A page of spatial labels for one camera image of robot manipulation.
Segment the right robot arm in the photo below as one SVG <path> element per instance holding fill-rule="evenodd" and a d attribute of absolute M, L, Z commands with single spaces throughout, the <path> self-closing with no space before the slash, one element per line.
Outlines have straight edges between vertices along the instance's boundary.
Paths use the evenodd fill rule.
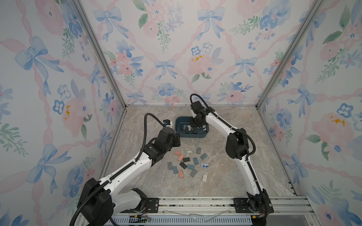
<path fill-rule="evenodd" d="M 252 138 L 243 128 L 238 129 L 229 124 L 210 106 L 195 101 L 191 103 L 190 107 L 192 111 L 191 126 L 211 125 L 226 138 L 225 151 L 230 158 L 236 161 L 246 183 L 247 206 L 252 212 L 259 213 L 259 218 L 266 218 L 273 212 L 272 204 L 251 163 L 250 157 L 256 151 Z"/>

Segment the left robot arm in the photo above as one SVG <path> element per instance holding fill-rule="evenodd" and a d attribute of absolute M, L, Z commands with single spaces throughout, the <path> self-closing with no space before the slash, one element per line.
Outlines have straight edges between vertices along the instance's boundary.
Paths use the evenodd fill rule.
<path fill-rule="evenodd" d="M 88 180 L 82 190 L 70 225 L 82 215 L 90 226 L 103 226 L 115 213 L 127 210 L 142 211 L 147 196 L 137 188 L 127 193 L 121 190 L 136 176 L 161 161 L 173 147 L 180 147 L 180 135 L 170 127 L 163 127 L 156 138 L 143 143 L 140 152 L 115 172 L 96 180 Z"/>

